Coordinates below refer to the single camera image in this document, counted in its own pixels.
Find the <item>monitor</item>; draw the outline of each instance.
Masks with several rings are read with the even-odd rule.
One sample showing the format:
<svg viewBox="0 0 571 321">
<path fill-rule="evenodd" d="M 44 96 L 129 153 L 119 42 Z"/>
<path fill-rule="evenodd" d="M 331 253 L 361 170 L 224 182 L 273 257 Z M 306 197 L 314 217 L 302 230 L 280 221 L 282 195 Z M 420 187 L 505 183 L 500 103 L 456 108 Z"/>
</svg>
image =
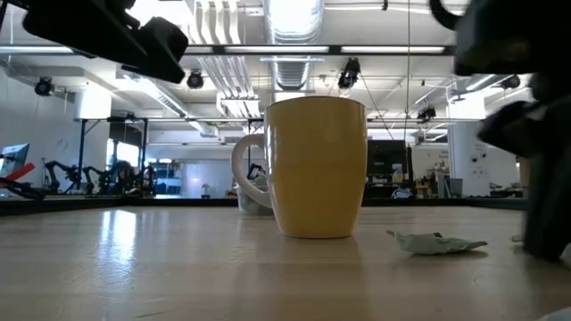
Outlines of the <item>monitor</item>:
<svg viewBox="0 0 571 321">
<path fill-rule="evenodd" d="M 406 174 L 407 151 L 403 140 L 369 140 L 367 175 Z"/>
<path fill-rule="evenodd" d="M 29 144 L 7 146 L 2 150 L 0 177 L 6 177 L 26 165 Z"/>
</svg>

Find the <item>table surface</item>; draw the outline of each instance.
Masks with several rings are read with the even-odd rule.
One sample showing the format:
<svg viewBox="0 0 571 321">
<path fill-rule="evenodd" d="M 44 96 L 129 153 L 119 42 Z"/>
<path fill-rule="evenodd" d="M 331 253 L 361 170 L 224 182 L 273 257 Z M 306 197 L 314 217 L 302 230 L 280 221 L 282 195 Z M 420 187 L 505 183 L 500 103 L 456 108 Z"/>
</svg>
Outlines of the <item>table surface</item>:
<svg viewBox="0 0 571 321">
<path fill-rule="evenodd" d="M 367 208 L 354 237 L 303 240 L 237 209 L 0 218 L 0 319 L 534 320 L 571 306 L 571 271 L 514 246 L 520 222 L 508 210 Z M 386 229 L 490 245 L 411 256 Z"/>
</svg>

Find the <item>ceiling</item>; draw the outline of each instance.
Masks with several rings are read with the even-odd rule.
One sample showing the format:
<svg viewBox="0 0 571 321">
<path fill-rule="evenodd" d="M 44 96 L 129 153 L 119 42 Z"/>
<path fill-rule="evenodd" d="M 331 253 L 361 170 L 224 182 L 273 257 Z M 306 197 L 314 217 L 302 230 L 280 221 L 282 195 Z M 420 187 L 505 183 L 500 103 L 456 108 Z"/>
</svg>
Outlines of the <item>ceiling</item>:
<svg viewBox="0 0 571 321">
<path fill-rule="evenodd" d="M 454 10 L 465 7 L 467 0 L 444 0 Z M 444 29 L 430 14 L 406 11 L 381 10 L 332 10 L 339 7 L 359 8 L 380 1 L 326 0 L 326 10 L 319 42 L 326 45 L 453 45 L 454 35 Z M 390 8 L 406 8 L 403 1 L 389 1 Z M 412 0 L 411 8 L 427 9 L 425 0 Z M 239 2 L 239 32 L 244 44 L 266 44 L 264 17 L 249 12 L 261 8 L 261 1 L 241 0 Z M 0 32 L 0 43 L 32 45 L 46 44 L 46 41 L 28 34 L 21 27 L 23 11 L 9 9 Z M 451 57 L 406 57 L 406 56 L 357 56 L 362 78 L 351 90 L 351 99 L 365 104 L 370 116 L 379 113 L 385 117 L 404 117 L 404 110 L 429 91 L 450 80 Z M 311 93 L 308 95 L 339 95 L 336 81 L 347 57 L 327 56 L 323 62 L 313 63 L 310 73 Z M 246 65 L 255 93 L 260 97 L 263 110 L 270 104 L 272 94 L 269 64 L 260 61 L 260 56 L 246 56 Z M 190 70 L 200 69 L 196 58 L 185 56 L 181 66 Z M 80 56 L 13 56 L 10 68 L 25 70 L 32 67 L 78 67 L 106 81 L 113 88 L 113 109 L 134 111 L 141 117 L 173 117 L 150 96 L 127 86 L 127 80 L 117 76 L 118 66 L 103 59 L 89 60 Z M 215 107 L 217 90 L 204 76 L 205 86 L 191 90 L 186 80 L 180 85 L 159 81 L 158 83 L 182 102 L 195 116 L 220 117 Z M 495 91 L 486 98 L 491 110 L 502 104 L 505 93 Z M 526 92 L 512 95 L 517 99 Z"/>
</svg>

